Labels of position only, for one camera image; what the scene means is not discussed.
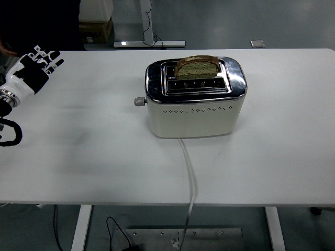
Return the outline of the person's hand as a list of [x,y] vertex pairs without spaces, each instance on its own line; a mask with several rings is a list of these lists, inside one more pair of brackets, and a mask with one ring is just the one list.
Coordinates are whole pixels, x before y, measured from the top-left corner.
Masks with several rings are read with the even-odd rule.
[[6,55],[6,56],[11,56],[11,57],[18,57],[18,53],[12,51],[5,43],[1,42],[0,45],[0,51],[2,54]]

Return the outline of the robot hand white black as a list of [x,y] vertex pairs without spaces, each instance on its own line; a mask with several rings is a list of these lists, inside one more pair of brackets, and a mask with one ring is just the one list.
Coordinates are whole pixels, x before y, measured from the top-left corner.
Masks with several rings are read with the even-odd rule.
[[63,62],[60,51],[45,51],[35,46],[7,72],[6,82],[1,86],[1,98],[12,107],[18,106],[27,96],[39,92]]

